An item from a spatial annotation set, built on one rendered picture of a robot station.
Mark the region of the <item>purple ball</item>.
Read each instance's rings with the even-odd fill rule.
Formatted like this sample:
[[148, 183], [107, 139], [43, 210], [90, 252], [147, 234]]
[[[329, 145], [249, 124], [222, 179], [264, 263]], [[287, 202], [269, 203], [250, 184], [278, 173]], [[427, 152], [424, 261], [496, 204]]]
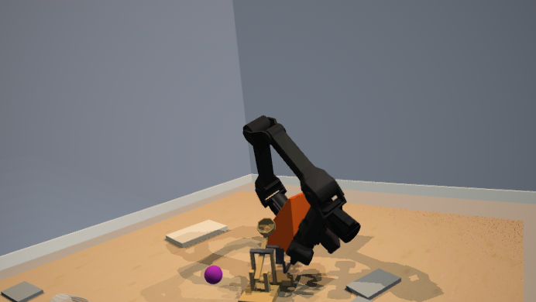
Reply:
[[209, 266], [204, 272], [204, 278], [210, 284], [217, 284], [222, 278], [222, 270], [218, 266]]

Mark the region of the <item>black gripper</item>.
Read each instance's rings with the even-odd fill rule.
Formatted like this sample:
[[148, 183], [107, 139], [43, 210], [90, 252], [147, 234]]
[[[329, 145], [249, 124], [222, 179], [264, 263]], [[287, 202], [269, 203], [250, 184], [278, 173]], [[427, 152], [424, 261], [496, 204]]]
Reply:
[[314, 241], [325, 230], [325, 224], [314, 221], [307, 213], [298, 228], [286, 254], [290, 256], [292, 266], [296, 262], [308, 266], [314, 255]]

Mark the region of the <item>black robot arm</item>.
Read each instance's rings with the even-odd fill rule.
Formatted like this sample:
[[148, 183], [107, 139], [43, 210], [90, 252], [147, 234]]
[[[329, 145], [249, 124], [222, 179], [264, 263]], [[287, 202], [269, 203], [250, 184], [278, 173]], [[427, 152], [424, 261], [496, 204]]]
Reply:
[[[342, 210], [342, 205], [347, 201], [339, 185], [325, 170], [311, 163], [275, 118], [265, 115], [258, 117], [243, 126], [243, 135], [253, 146], [259, 174], [255, 191], [264, 208], [269, 206], [277, 216], [288, 201], [285, 196], [287, 190], [273, 174], [271, 145], [300, 180], [301, 190], [311, 206], [309, 216], [325, 224], [325, 230], [314, 243], [321, 243], [332, 254], [340, 248], [340, 239], [347, 243], [356, 237], [361, 224]], [[332, 200], [334, 196], [337, 198]]]

